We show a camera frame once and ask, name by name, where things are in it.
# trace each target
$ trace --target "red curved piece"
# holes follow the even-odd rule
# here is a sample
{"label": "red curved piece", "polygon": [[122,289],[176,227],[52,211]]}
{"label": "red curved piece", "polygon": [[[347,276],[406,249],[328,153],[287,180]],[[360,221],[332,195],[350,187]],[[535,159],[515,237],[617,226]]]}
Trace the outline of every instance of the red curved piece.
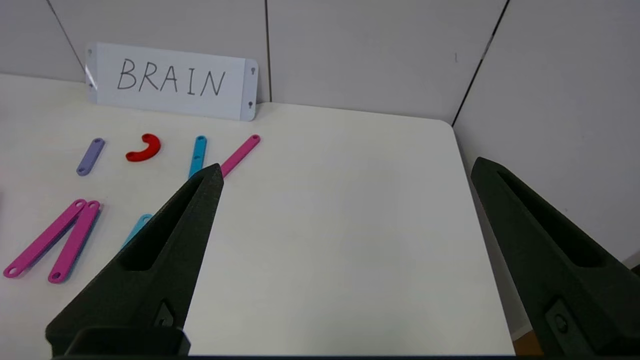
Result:
{"label": "red curved piece", "polygon": [[153,158],[154,155],[160,151],[160,139],[156,135],[153,134],[144,134],[142,135],[142,141],[149,144],[149,146],[142,151],[131,151],[128,152],[126,157],[129,161],[145,161],[147,159]]}

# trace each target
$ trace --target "white wall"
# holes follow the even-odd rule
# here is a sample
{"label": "white wall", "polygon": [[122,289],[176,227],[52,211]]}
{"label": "white wall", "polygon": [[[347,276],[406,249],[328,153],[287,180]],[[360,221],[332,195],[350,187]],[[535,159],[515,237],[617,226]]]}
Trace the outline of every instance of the white wall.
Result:
{"label": "white wall", "polygon": [[638,19],[636,0],[512,0],[454,126],[469,169],[505,165],[620,261],[640,250]]}
{"label": "white wall", "polygon": [[451,123],[504,0],[269,0],[275,102]]}
{"label": "white wall", "polygon": [[51,0],[84,63],[87,42],[252,58],[260,67],[258,102],[269,101],[262,0]]}
{"label": "white wall", "polygon": [[45,0],[0,1],[0,72],[82,79],[82,66]]}

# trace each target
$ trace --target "colored plastic piece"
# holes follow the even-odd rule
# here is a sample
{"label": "colored plastic piece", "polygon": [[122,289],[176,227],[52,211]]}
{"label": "colored plastic piece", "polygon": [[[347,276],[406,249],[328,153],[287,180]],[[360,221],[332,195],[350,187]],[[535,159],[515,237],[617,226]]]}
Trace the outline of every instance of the colored plastic piece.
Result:
{"label": "colored plastic piece", "polygon": [[124,244],[122,244],[122,247],[120,248],[120,250],[124,249],[125,246],[127,246],[127,244],[131,241],[131,239],[133,239],[134,236],[136,236],[136,234],[138,233],[138,231],[140,231],[140,229],[142,229],[142,227],[149,221],[150,218],[153,217],[153,214],[143,214],[139,219],[138,222],[136,222],[136,225],[133,226],[133,229],[131,229],[131,232],[129,233],[129,236],[127,236],[127,239],[124,241]]}
{"label": "colored plastic piece", "polygon": [[227,174],[230,173],[231,170],[233,170],[236,165],[238,165],[240,161],[242,161],[242,159],[244,159],[244,157],[247,156],[247,154],[249,154],[249,152],[251,152],[251,150],[253,150],[256,145],[258,145],[259,142],[259,135],[254,134],[249,136],[249,139],[247,139],[244,144],[242,144],[238,148],[238,150],[236,150],[231,156],[229,156],[229,159],[227,159],[220,167],[220,169],[222,169],[222,178],[226,177]]}
{"label": "colored plastic piece", "polygon": [[160,139],[156,135],[153,134],[144,134],[142,135],[142,141],[149,144],[149,146],[142,151],[131,151],[128,152],[126,157],[129,161],[145,161],[150,158],[153,158],[154,155],[160,151]]}
{"label": "colored plastic piece", "polygon": [[76,169],[78,175],[85,176],[91,172],[93,164],[95,164],[95,161],[98,159],[103,147],[104,140],[102,138],[95,138],[91,141],[82,161],[80,161],[80,165],[78,165],[78,168]]}
{"label": "colored plastic piece", "polygon": [[[223,185],[219,164],[198,171],[171,196],[125,249],[115,254],[111,261],[100,264],[104,268],[84,290],[78,292],[80,289],[73,287],[68,289],[71,294],[61,294],[58,291],[46,292],[45,289],[30,291],[40,290],[35,288],[38,284],[33,284],[32,289],[13,289],[8,284],[1,284],[2,305],[11,301],[5,296],[7,291],[28,291],[29,294],[23,293],[24,299],[32,298],[35,293],[73,298],[65,300],[68,305],[45,330],[51,354],[59,360],[66,357],[68,360],[74,357],[76,360],[92,357],[97,360],[113,354],[112,360],[177,360],[179,355],[188,360],[190,342],[181,329],[187,320],[196,282],[202,284],[207,281],[203,280],[207,272],[204,269],[200,271],[200,265],[207,243],[213,242],[209,240],[209,233]],[[0,251],[3,245],[0,239]],[[47,306],[47,300],[51,299],[37,299],[31,303]],[[6,310],[7,307],[0,306],[0,309]],[[6,311],[0,311],[0,319],[6,318]],[[25,324],[20,325],[38,325],[38,322],[29,322],[31,318],[25,316]],[[0,326],[4,331],[14,329],[15,323],[0,320]],[[94,330],[99,333],[97,337],[92,336],[96,334]],[[140,340],[138,334],[144,335],[145,339]]]}
{"label": "colored plastic piece", "polygon": [[203,135],[196,137],[196,142],[193,146],[193,156],[191,157],[191,168],[189,169],[189,177],[197,173],[202,169],[204,164],[204,154],[207,150],[207,138]]}
{"label": "colored plastic piece", "polygon": [[17,277],[27,268],[33,266],[76,221],[69,239],[49,274],[49,282],[54,284],[63,282],[80,256],[99,210],[100,203],[97,201],[87,202],[84,199],[74,201],[22,254],[7,266],[3,272],[4,276]]}

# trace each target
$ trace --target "white table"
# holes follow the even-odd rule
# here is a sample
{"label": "white table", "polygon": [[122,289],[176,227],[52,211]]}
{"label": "white table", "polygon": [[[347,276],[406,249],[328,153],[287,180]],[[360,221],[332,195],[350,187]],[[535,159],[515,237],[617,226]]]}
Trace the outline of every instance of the white table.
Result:
{"label": "white table", "polygon": [[[140,136],[158,155],[129,163]],[[142,213],[206,164],[262,142],[227,177],[185,332],[192,354],[513,354],[452,129],[437,120],[263,104],[253,122],[95,106],[84,85],[0,75],[0,267],[73,200],[104,203],[70,279],[0,277],[0,348],[45,359],[45,326]],[[107,144],[91,174],[76,167]]]}

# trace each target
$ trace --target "blue bar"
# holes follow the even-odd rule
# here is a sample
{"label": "blue bar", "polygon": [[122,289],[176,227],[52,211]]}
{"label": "blue bar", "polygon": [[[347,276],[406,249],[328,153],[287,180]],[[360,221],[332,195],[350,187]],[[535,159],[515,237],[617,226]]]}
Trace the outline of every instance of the blue bar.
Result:
{"label": "blue bar", "polygon": [[193,174],[202,169],[204,164],[204,153],[207,150],[207,138],[203,135],[196,137],[196,143],[193,146],[193,156],[191,157],[191,168],[189,169],[189,178]]}
{"label": "blue bar", "polygon": [[133,229],[131,229],[131,232],[129,233],[129,236],[127,236],[127,239],[124,241],[124,244],[122,244],[122,247],[120,248],[120,250],[124,249],[125,246],[127,246],[127,244],[131,241],[131,239],[133,239],[134,236],[136,236],[136,234],[138,233],[138,231],[140,231],[140,229],[142,229],[142,227],[149,221],[150,218],[152,218],[153,215],[152,214],[143,214],[139,219],[138,222],[136,222],[136,225],[134,225]]}

